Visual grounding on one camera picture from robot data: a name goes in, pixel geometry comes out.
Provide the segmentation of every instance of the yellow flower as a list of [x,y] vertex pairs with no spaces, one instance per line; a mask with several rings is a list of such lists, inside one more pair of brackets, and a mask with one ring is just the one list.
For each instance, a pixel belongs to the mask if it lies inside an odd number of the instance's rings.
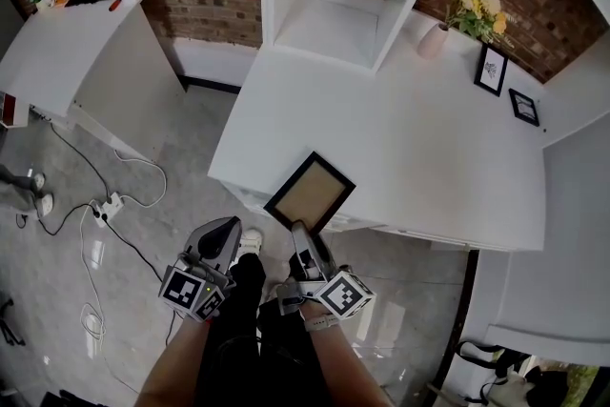
[[480,9],[480,0],[473,0],[473,12],[477,16],[477,19],[480,19],[483,16],[483,12]]
[[494,23],[494,32],[496,34],[504,34],[504,32],[506,31],[506,21],[496,21]]

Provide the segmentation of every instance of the flower bouquet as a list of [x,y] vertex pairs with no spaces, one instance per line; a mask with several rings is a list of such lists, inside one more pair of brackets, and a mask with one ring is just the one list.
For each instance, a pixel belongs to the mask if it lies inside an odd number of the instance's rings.
[[507,21],[514,19],[502,12],[499,0],[451,0],[445,16],[449,28],[456,27],[485,43],[503,40],[513,48],[503,35]]

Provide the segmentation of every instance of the gray floor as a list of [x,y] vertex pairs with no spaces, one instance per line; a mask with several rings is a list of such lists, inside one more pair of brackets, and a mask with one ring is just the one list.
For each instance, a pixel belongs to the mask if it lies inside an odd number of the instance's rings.
[[[189,90],[159,158],[168,176],[167,195],[151,209],[128,202],[113,225],[161,271],[175,260],[195,227],[238,215],[246,226],[265,234],[261,259],[272,284],[288,273],[292,244],[287,232],[270,218],[248,212],[207,177],[234,100],[223,92]],[[161,191],[154,169],[118,161],[110,148],[79,128],[63,134],[93,161],[111,191],[142,201],[154,200]],[[34,167],[47,175],[56,200],[45,219],[50,229],[74,205],[103,197],[91,168],[47,123],[10,131],[0,161],[14,173]],[[93,402],[132,405],[135,393],[113,376],[138,390],[169,330],[172,314],[156,297],[152,271],[109,230],[99,229],[89,213],[83,225],[85,253],[91,256],[93,246],[104,249],[91,274],[108,331],[101,353],[88,350],[79,317],[94,296],[80,260],[81,216],[81,210],[75,212],[59,235],[51,237],[34,222],[20,231],[14,215],[0,215],[0,291],[14,299],[10,323],[28,343],[11,348],[0,339],[0,370],[32,406],[47,390],[60,388]],[[329,234],[327,240],[335,260],[352,264],[378,295],[372,310],[343,324],[348,338],[397,405],[418,405],[418,392],[434,377],[451,332],[466,254],[430,251],[426,241],[370,230]]]

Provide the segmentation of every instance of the wristband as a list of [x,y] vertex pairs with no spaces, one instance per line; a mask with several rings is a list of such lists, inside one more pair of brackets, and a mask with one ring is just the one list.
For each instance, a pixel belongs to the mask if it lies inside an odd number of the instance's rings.
[[310,333],[311,331],[320,331],[321,329],[326,329],[328,327],[336,326],[339,323],[339,319],[337,319],[332,314],[321,315],[320,317],[316,317],[315,319],[309,319],[305,322],[305,331]]

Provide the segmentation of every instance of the white desk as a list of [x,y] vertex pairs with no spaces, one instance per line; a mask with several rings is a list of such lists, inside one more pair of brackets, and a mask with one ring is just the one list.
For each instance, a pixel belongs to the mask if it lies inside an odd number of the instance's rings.
[[[411,16],[419,39],[428,20]],[[414,46],[403,32],[375,78],[263,48],[209,176],[262,212],[315,150],[356,183],[331,229],[542,249],[543,127],[513,116],[508,89],[544,89],[510,62],[500,98],[475,86],[480,44],[457,32],[432,62]]]
[[139,2],[111,3],[31,16],[0,62],[0,91],[156,159],[183,91]]

